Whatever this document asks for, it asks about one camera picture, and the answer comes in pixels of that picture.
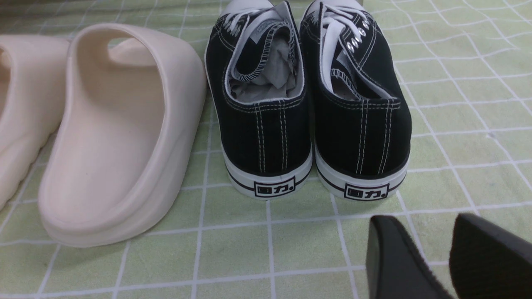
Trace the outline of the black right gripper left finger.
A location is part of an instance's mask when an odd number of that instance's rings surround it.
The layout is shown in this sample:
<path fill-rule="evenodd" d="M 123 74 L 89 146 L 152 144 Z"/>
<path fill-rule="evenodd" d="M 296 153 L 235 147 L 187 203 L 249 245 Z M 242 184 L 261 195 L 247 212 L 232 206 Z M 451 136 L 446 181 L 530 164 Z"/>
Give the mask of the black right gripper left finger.
<path fill-rule="evenodd" d="M 365 269 L 371 299 L 452 298 L 394 216 L 371 217 Z"/>

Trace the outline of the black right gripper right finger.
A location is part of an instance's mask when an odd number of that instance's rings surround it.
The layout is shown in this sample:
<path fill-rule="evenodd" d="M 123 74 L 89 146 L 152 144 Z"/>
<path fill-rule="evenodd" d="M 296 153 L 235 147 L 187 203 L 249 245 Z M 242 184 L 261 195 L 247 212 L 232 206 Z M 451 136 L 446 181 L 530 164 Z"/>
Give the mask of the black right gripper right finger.
<path fill-rule="evenodd" d="M 449 268 L 460 299 L 532 297 L 530 242 L 480 216 L 457 216 Z"/>

